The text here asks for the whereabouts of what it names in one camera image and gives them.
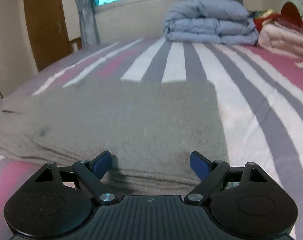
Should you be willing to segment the grey fleece pants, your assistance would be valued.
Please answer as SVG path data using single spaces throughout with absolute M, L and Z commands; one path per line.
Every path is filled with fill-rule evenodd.
M 0 103 L 0 154 L 69 166 L 112 155 L 105 183 L 134 194 L 186 194 L 190 153 L 228 160 L 213 84 L 84 79 Z

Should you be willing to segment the striped pink grey bedsheet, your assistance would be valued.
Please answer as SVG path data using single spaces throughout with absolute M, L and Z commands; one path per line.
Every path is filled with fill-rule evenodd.
M 186 194 L 118 191 L 104 181 L 112 155 L 101 182 L 118 202 L 51 203 L 35 195 L 34 179 L 54 162 L 39 165 L 0 154 L 0 239 L 303 239 L 302 63 L 256 47 L 141 38 L 77 51 L 0 103 L 89 77 L 213 84 L 226 162 L 259 165 L 269 179 L 269 203 L 186 203 L 197 185 Z

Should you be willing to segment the folded pink blanket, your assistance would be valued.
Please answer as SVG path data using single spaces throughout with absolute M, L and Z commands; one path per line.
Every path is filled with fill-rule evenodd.
M 303 60 L 303 34 L 277 22 L 262 27 L 257 43 L 271 53 Z

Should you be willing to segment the grey blue curtain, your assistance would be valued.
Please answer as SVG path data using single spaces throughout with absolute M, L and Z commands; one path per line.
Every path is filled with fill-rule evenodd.
M 75 0 L 78 17 L 80 37 L 83 47 L 100 43 L 95 16 L 95 0 Z

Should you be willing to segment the brown wooden door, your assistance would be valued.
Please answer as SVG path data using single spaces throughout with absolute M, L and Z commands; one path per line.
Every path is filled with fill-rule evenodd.
M 72 53 L 62 0 L 23 0 L 28 37 L 38 71 Z

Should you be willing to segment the red patterned cloth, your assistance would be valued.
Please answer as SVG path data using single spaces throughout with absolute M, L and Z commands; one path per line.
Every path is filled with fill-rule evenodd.
M 250 18 L 254 19 L 257 31 L 260 33 L 263 26 L 269 22 L 276 20 L 287 21 L 299 28 L 303 28 L 303 20 L 298 8 L 292 2 L 286 2 L 281 9 L 281 12 L 276 12 L 273 9 L 249 11 Z

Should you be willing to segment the wooden stool by door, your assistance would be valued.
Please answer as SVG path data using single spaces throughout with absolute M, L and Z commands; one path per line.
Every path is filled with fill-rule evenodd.
M 77 38 L 74 38 L 73 40 L 70 40 L 70 46 L 71 46 L 72 52 L 76 52 L 76 51 L 83 49 L 81 37 L 77 37 Z

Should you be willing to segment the folded light blue duvet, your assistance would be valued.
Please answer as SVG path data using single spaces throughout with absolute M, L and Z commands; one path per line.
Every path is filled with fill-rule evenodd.
M 246 7 L 233 0 L 184 0 L 165 15 L 169 41 L 255 45 L 258 30 Z

